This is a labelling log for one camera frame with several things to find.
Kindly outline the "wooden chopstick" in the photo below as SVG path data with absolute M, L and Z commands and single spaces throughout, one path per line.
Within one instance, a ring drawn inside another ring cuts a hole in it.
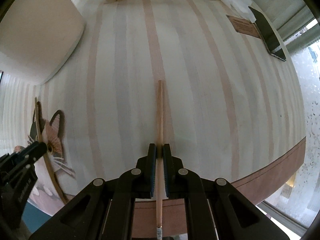
M 39 112 L 40 111 L 39 111 L 39 106 L 37 103 L 37 97 L 34 98 L 34 102 L 35 102 L 34 112 L 35 112 L 35 118 L 36 118 L 35 122 L 36 122 L 37 136 L 38 136 L 39 142 L 43 142 L 42 134 L 41 134 L 41 130 L 40 130 L 40 119 L 39 119 Z M 63 202 L 63 204 L 66 205 L 68 203 L 68 199 L 65 197 L 65 195 L 63 194 L 63 191 L 61 190 L 61 187 L 59 186 L 58 182 L 56 181 L 54 170 L 53 170 L 53 167 L 50 163 L 48 153 L 45 153 L 43 155 L 43 158 L 44 158 L 44 163 L 46 165 L 46 168 L 47 168 L 50 180 L 52 182 L 52 185 L 53 185 L 55 191 L 57 192 L 59 198 Z
M 162 201 L 163 201 L 163 159 L 162 159 L 162 145 L 163 145 L 163 82 L 158 81 L 158 95 L 157 95 L 157 194 L 156 194 L 156 226 L 157 239 L 162 239 Z

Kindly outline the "striped cat table mat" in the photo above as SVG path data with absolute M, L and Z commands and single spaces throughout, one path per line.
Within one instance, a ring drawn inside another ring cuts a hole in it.
M 237 33 L 219 1 L 73 0 L 84 18 L 74 53 L 47 83 L 4 74 L 1 154 L 24 146 L 34 101 L 64 114 L 54 162 L 65 194 L 119 177 L 156 141 L 163 81 L 164 141 L 199 176 L 233 182 L 254 203 L 302 166 L 304 107 L 293 63 Z

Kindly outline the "white utensil holder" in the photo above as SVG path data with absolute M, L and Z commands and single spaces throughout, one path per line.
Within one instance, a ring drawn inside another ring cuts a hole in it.
M 85 21 L 71 0 L 14 0 L 1 17 L 1 70 L 43 84 L 72 54 Z

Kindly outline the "brown card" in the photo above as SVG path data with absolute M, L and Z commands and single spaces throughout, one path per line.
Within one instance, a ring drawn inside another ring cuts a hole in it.
M 261 38 L 259 31 L 254 23 L 251 23 L 249 20 L 243 18 L 238 18 L 231 15 L 226 16 L 237 33 L 253 36 L 256 38 Z

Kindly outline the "black smartphone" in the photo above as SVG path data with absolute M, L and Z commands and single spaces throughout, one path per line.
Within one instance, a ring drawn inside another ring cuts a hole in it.
M 271 25 L 269 24 L 266 17 L 254 9 L 253 7 L 248 7 L 253 15 L 255 16 L 255 25 L 258 28 L 259 34 L 266 46 L 268 53 L 271 56 L 278 58 L 281 61 L 286 61 L 285 53 L 280 45 L 280 42 L 276 36 L 276 33 L 273 31 Z

